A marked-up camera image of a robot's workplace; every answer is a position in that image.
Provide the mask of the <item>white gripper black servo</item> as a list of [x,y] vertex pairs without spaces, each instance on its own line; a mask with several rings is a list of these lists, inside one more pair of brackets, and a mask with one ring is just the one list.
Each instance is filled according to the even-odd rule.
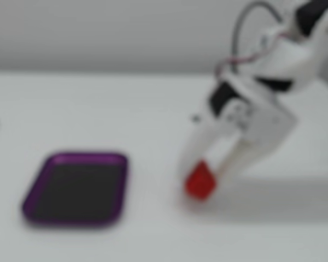
[[248,77],[226,73],[208,96],[211,116],[202,116],[179,158],[179,175],[189,175],[221,137],[240,133],[221,160],[217,178],[232,178],[274,151],[294,129],[296,117],[273,91]]

